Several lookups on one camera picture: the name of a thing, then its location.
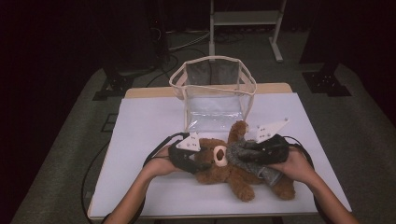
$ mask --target teddy bear paw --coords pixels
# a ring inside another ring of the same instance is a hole
[[[242,202],[249,202],[254,199],[254,191],[253,190],[241,190],[236,194],[236,196],[242,201]]]
[[[288,190],[274,189],[274,193],[282,200],[291,200],[294,199],[296,192],[294,189],[288,189]]]

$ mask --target clear plastic container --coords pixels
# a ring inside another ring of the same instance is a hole
[[[184,101],[185,132],[228,132],[245,120],[257,85],[238,59],[209,56],[188,61],[169,84]]]

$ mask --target white table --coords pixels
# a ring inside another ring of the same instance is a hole
[[[347,210],[347,198],[318,141],[308,116],[296,93],[268,93],[268,90],[290,92],[287,84],[259,84],[258,94],[247,118],[254,127],[289,118],[290,123],[279,134],[298,139],[310,153],[317,172],[328,183]],[[136,90],[136,96],[147,90]],[[88,215],[100,219],[110,213],[130,187],[147,155],[163,139],[183,131],[183,103],[172,97],[171,90],[152,89],[147,98],[129,98],[126,94],[92,197]],[[200,137],[226,139],[228,133],[199,133]],[[180,217],[273,217],[315,214],[312,193],[295,183],[296,198],[282,201],[265,185],[253,186],[256,197],[249,203],[239,201],[227,184],[202,185],[189,173],[173,173],[155,178],[148,189],[141,218]]]

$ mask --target gray glove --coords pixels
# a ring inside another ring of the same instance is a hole
[[[281,172],[259,165],[254,161],[245,162],[239,159],[240,156],[259,154],[259,151],[249,149],[253,148],[255,144],[255,142],[246,141],[245,139],[232,143],[227,147],[226,158],[228,162],[241,167],[258,178],[264,179],[272,187],[282,177],[283,174]]]

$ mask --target brown teddy bear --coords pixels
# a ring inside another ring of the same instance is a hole
[[[197,172],[195,178],[202,184],[228,183],[235,196],[243,202],[254,199],[254,190],[250,185],[267,183],[274,194],[282,200],[294,198],[295,191],[293,180],[285,175],[279,174],[275,183],[269,184],[265,178],[258,178],[251,172],[242,169],[232,162],[224,163],[227,146],[244,138],[248,125],[244,121],[237,121],[230,130],[228,143],[219,139],[200,139],[201,150],[195,153],[197,162],[209,162],[212,166],[204,171]]]

